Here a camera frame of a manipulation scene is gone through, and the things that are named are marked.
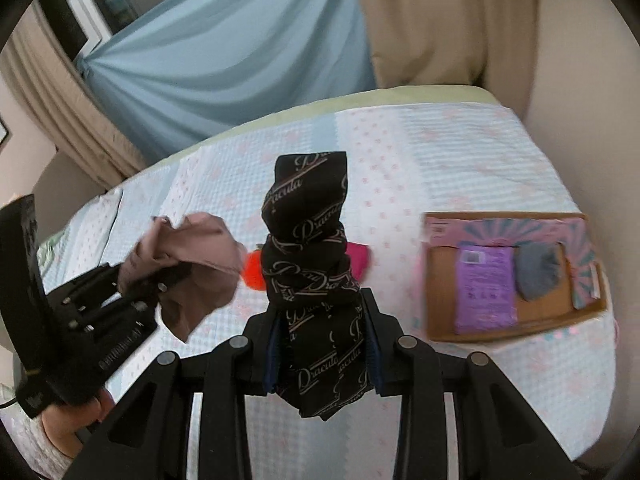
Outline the person's left hand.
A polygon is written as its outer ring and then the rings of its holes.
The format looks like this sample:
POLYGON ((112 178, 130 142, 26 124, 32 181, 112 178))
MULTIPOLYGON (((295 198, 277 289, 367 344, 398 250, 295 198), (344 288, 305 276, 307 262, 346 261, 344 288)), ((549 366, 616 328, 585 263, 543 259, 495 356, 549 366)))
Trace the person's left hand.
POLYGON ((86 404, 51 404, 41 414, 44 433, 58 451, 75 458, 84 446, 78 438, 78 432, 95 422, 103 422, 114 406, 111 393, 104 388, 86 404))

